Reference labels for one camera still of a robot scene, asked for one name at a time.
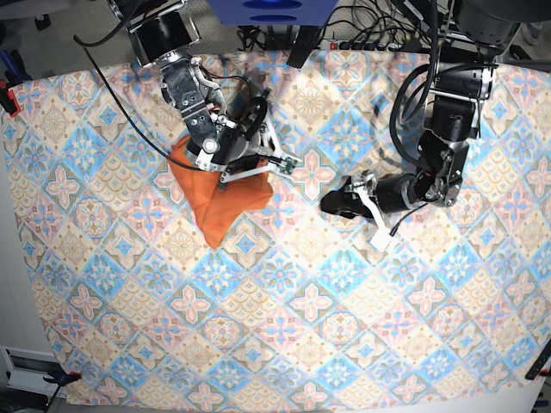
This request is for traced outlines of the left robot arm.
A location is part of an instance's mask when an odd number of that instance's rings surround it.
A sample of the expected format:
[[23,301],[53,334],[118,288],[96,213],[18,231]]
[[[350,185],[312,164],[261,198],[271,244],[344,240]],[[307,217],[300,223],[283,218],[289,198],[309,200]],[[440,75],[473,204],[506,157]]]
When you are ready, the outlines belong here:
[[431,2],[429,61],[401,84],[389,119],[396,151],[415,170],[348,176],[321,199],[321,211],[374,219],[377,213],[453,206],[468,140],[479,133],[481,108],[492,92],[496,59],[528,20],[515,1],[451,1],[445,17]]

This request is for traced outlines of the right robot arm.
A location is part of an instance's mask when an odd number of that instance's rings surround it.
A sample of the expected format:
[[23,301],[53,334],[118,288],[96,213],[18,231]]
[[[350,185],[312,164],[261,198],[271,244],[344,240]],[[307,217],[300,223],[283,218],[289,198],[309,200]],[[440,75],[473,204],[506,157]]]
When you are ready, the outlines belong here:
[[179,112],[189,137],[185,161],[164,158],[191,171],[230,173],[241,166],[254,168],[261,160],[279,163],[275,143],[268,133],[267,96],[250,96],[243,113],[231,117],[218,83],[203,66],[201,57],[188,49],[200,40],[190,17],[181,14],[184,1],[111,1],[108,6],[119,22],[102,39],[73,39],[84,51],[99,47],[120,31],[126,31],[133,51],[144,67],[161,74],[166,103]]

